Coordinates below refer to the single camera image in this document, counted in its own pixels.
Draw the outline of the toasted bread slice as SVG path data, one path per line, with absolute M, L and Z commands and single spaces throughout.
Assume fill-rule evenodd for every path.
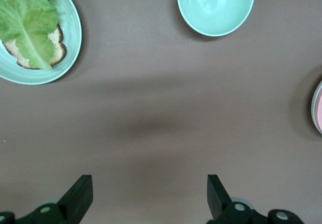
M 63 44 L 63 32 L 60 25 L 58 24 L 56 29 L 48 34 L 48 38 L 54 45 L 54 55 L 49 62 L 49 65 L 55 66 L 60 63 L 67 54 L 66 46 Z M 27 69 L 40 69 L 38 66 L 30 66 L 30 60 L 21 55 L 18 46 L 16 45 L 16 39 L 11 39 L 8 42 L 3 42 L 3 45 L 7 52 L 17 59 L 17 64 Z

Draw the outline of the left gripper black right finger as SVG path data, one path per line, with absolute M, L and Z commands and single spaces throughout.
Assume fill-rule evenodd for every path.
M 264 216 L 247 201 L 231 198 L 217 175 L 207 176 L 207 203 L 212 219 L 206 224 L 304 224 L 290 211 L 272 209 Z

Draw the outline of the mint green bowl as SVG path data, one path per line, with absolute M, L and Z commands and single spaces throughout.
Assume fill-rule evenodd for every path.
M 209 37 L 238 29 L 248 18 L 255 0 L 177 0 L 187 25 Z

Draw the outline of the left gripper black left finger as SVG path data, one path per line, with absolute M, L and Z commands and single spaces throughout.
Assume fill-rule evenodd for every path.
M 37 207 L 28 215 L 0 212 L 0 224 L 80 224 L 93 202 L 91 175 L 82 175 L 56 203 Z

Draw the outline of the beige plate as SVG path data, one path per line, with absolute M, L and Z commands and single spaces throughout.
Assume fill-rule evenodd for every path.
M 317 88 L 316 88 L 316 90 L 314 92 L 312 102 L 311 102 L 311 116 L 312 116 L 313 123 L 314 123 L 316 129 L 319 131 L 319 133 L 322 134 L 320 132 L 318 126 L 317 126 L 316 119 L 315 119 L 316 101 L 317 101 L 317 98 L 318 98 L 318 95 L 319 95 L 320 91 L 322 91 L 322 81 L 318 84 L 318 86 L 317 86 Z

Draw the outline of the green lettuce leaf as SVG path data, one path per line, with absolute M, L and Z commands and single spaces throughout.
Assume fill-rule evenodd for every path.
M 51 69 L 54 45 L 48 38 L 59 21 L 51 0 L 0 0 L 0 41 L 16 39 L 30 66 Z

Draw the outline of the green ribbed plate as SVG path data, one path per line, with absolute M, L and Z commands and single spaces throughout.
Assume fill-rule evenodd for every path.
M 67 48 L 65 58 L 51 70 L 26 69 L 17 64 L 17 59 L 0 41 L 0 78 L 24 85 L 46 84 L 62 77 L 76 62 L 82 45 L 82 25 L 77 9 L 72 0 L 51 0 L 51 3 L 59 15 L 62 43 Z

